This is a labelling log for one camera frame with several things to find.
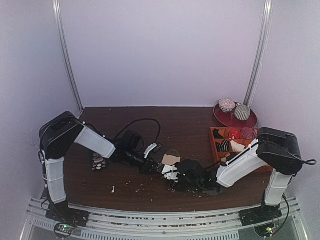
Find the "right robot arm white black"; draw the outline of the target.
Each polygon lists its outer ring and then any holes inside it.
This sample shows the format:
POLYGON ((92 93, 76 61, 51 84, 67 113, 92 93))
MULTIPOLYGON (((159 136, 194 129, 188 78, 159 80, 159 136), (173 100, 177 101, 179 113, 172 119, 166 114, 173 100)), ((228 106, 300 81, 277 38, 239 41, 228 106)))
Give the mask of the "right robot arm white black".
POLYGON ((248 147, 225 163, 219 163, 217 169, 208 170, 198 161, 186 159, 163 171, 163 175, 180 186, 195 187, 216 196, 264 166, 273 170, 256 216, 266 221, 276 212, 292 177, 303 167, 298 138, 292 133, 262 127, 248 147))

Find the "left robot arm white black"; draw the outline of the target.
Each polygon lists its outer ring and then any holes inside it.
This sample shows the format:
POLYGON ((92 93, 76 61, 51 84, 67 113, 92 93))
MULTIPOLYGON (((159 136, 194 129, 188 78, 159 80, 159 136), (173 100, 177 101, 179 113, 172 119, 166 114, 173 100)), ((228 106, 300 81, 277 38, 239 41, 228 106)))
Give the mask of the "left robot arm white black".
POLYGON ((152 155, 163 145, 154 140, 145 146, 144 138, 137 132, 124 127, 115 138, 101 134, 92 124, 80 121, 66 111, 49 121, 39 130, 38 158, 42 164, 49 210, 61 222, 72 218, 65 191, 64 166, 69 151, 74 146, 88 150, 91 168, 101 170, 108 162, 137 168, 141 173, 152 174, 157 162, 152 155))

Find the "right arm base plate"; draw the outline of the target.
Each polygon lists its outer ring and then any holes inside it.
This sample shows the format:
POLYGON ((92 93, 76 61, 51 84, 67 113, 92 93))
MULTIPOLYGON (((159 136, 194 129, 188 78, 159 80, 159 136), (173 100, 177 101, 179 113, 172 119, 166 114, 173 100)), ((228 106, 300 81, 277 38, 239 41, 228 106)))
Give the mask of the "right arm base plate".
POLYGON ((281 216, 282 212, 278 206, 262 205, 239 212, 239 218, 243 227, 271 221, 274 217, 280 218, 281 216))

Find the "cream striped knitted sock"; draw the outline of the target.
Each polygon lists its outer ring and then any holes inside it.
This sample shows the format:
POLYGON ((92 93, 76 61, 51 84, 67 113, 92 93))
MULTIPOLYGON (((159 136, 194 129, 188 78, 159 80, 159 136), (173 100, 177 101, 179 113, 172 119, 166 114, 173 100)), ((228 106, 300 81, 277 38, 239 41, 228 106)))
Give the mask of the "cream striped knitted sock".
POLYGON ((176 149, 168 150, 162 158, 161 163, 163 165, 173 166, 181 162, 181 155, 176 149))

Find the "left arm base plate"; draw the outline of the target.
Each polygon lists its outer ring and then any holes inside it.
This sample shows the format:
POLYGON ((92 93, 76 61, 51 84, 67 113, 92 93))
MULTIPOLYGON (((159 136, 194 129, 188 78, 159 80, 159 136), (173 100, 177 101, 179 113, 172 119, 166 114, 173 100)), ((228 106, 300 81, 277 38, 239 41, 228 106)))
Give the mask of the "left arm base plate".
POLYGON ((57 211, 50 208, 45 217, 50 220, 62 222, 73 227, 86 227, 90 213, 84 210, 67 208, 65 211, 57 211))

